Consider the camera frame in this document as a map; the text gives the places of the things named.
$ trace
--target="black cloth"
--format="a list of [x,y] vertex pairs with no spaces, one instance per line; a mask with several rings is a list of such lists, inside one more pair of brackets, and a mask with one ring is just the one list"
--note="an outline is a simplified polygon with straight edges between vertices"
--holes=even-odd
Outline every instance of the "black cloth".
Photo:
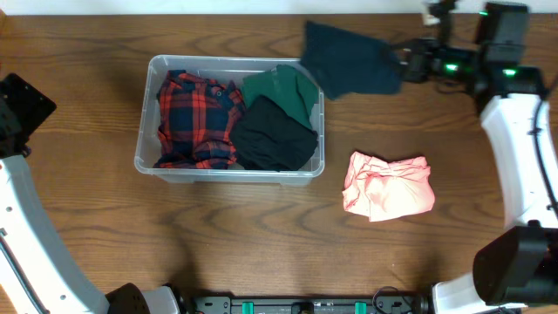
[[254,100],[236,122],[230,139],[247,170],[299,170],[317,147],[317,134],[264,96]]
[[348,92],[394,94],[401,87],[398,57],[386,42],[328,25],[306,23],[300,63],[329,99]]

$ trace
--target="plaid shirt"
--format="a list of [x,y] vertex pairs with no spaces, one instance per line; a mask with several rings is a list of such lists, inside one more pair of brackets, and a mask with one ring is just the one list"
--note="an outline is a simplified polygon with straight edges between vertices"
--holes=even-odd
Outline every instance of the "plaid shirt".
[[246,107],[233,82],[169,71],[157,97],[162,157],[154,167],[227,169],[236,162],[229,135]]

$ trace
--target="clear storage box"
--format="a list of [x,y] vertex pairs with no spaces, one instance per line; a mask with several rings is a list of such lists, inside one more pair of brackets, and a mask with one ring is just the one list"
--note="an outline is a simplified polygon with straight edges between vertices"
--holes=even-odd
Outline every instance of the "clear storage box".
[[318,133],[318,146],[310,160],[298,171],[258,171],[244,170],[234,164],[227,170],[213,169],[159,169],[153,164],[160,158],[160,142],[157,128],[160,125],[159,101],[160,89],[168,70],[186,70],[205,79],[217,79],[222,84],[233,80],[237,87],[242,86],[242,79],[248,75],[264,72],[277,65],[291,65],[310,77],[302,68],[298,59],[293,58],[220,58],[159,55],[149,62],[147,72],[146,94],[139,125],[138,145],[134,165],[142,174],[152,174],[172,183],[194,181],[228,181],[228,182],[270,182],[285,185],[306,185],[320,175],[325,167],[324,153],[324,108],[323,92],[319,90],[318,103],[314,105],[310,116],[312,128]]

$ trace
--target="green tape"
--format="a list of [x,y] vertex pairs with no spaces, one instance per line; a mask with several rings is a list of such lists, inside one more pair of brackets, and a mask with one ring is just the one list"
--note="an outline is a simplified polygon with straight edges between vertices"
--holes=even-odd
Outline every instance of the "green tape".
[[365,302],[355,302],[355,314],[366,314]]
[[252,302],[242,302],[242,314],[254,314],[254,304]]

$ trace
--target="pink cloth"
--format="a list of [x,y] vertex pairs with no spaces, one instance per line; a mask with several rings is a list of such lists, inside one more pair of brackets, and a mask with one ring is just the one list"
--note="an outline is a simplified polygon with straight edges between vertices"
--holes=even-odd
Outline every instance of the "pink cloth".
[[434,205],[425,157],[387,163],[355,152],[343,191],[345,211],[371,222],[427,212]]

